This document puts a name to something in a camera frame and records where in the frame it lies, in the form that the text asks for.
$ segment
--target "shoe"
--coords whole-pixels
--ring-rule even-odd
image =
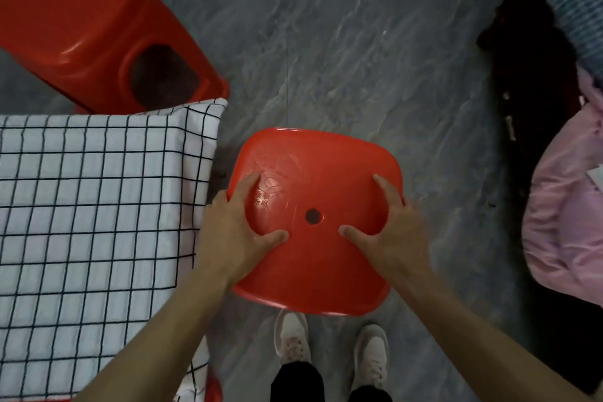
[[[354,346],[354,382],[351,390],[361,386],[385,389],[388,360],[385,331],[376,324],[362,328]]]
[[[281,310],[274,326],[274,347],[280,362],[311,362],[306,316],[303,313]]]

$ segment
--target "upside-down red stool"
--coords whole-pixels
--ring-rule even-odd
[[[265,129],[243,146],[230,180],[260,172],[245,205],[258,234],[287,230],[234,288],[239,295],[304,313],[361,315],[377,308],[389,285],[363,254],[341,237],[343,224],[377,234],[388,205],[374,182],[378,174],[402,196],[400,167],[385,149],[363,140],[303,129]]]
[[[0,47],[90,113],[229,95],[160,0],[0,0]]]

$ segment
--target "forearm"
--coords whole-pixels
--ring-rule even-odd
[[[436,276],[394,288],[482,402],[587,402],[561,376],[471,312]]]
[[[176,393],[227,283],[197,269],[76,402],[167,402]]]

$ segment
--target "pink jacket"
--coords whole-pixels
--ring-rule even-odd
[[[603,192],[587,176],[603,165],[603,94],[579,67],[578,83],[588,102],[534,171],[522,239],[536,281],[603,306]]]

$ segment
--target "floor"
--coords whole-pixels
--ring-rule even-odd
[[[163,0],[230,82],[216,171],[269,126],[367,139],[398,160],[429,221],[432,259],[475,312],[531,350],[530,281],[486,59],[475,46],[501,0]],[[61,113],[62,96],[0,53],[0,111]],[[214,190],[221,187],[220,181]],[[230,295],[209,332],[226,402],[265,401],[278,371],[277,312]],[[363,318],[310,317],[326,399],[343,401],[358,330],[391,347],[395,401],[470,401],[469,387],[392,293]]]

